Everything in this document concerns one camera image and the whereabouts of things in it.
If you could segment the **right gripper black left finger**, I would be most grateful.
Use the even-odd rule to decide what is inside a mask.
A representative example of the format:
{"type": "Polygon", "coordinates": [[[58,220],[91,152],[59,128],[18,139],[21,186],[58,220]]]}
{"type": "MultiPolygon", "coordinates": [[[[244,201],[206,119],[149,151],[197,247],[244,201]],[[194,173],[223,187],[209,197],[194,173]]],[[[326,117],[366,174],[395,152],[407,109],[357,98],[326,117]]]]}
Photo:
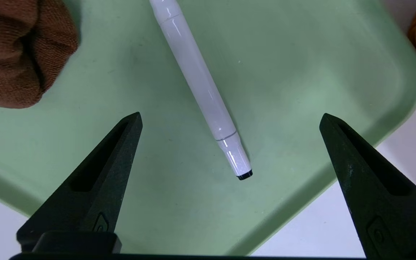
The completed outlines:
{"type": "Polygon", "coordinates": [[[143,123],[121,119],[17,231],[22,253],[117,254],[114,233],[143,123]]]}

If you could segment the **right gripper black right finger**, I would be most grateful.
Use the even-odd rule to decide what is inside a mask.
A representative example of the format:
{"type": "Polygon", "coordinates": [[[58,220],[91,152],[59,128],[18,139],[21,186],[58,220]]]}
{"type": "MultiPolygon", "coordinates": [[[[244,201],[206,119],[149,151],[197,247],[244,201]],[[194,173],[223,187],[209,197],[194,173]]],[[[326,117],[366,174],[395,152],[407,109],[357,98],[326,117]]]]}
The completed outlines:
{"type": "Polygon", "coordinates": [[[319,130],[368,259],[416,259],[416,185],[343,120],[319,130]]]}

